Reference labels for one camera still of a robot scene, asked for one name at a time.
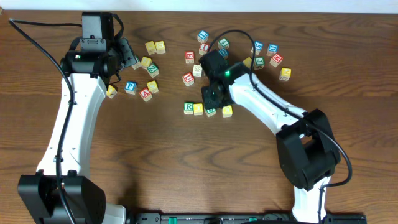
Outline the yellow O block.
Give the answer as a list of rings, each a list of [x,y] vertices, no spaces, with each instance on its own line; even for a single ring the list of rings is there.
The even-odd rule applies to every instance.
[[[193,114],[195,116],[201,116],[203,114],[203,104],[202,103],[194,103],[193,104]]]

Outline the green R block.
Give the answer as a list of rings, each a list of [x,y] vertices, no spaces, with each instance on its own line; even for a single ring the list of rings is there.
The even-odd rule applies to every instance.
[[[192,102],[185,102],[183,112],[185,114],[193,114],[194,113],[194,103]]]

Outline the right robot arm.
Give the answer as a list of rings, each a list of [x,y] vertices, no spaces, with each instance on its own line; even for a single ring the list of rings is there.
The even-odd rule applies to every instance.
[[[341,160],[341,146],[325,113],[308,112],[285,101],[242,63],[200,65],[210,81],[202,89],[205,106],[237,104],[264,123],[276,137],[280,168],[294,186],[293,217],[298,222],[323,223],[326,190]]]

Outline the green B block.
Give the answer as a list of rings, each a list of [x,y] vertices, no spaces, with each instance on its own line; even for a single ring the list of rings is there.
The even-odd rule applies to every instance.
[[[205,113],[206,113],[207,117],[214,116],[216,114],[216,109],[214,109],[214,108],[205,109]]]

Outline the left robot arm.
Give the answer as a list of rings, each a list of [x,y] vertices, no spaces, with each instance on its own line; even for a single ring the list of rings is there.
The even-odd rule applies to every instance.
[[[17,190],[36,223],[129,223],[126,208],[107,202],[89,179],[90,149],[111,76],[137,58],[125,38],[81,44],[61,61],[65,78],[52,137],[36,173],[22,175]]]

